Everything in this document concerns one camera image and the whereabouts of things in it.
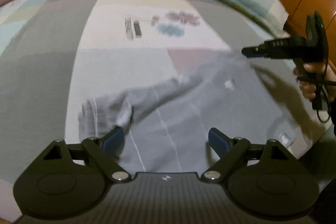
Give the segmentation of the person's right hand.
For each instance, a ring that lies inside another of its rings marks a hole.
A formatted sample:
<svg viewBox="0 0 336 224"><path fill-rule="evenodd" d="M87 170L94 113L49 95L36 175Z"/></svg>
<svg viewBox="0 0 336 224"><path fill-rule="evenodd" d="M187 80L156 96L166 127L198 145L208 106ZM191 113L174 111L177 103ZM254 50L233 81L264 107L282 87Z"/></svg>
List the person's right hand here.
<svg viewBox="0 0 336 224"><path fill-rule="evenodd" d="M322 63L306 63L303 65L305 74L298 67L295 67L293 73L299 82L299 88L302 95L307 100L312 100L318 94L317 86L311 82L313 79L327 80L335 82L335 65L328 61Z"/></svg>

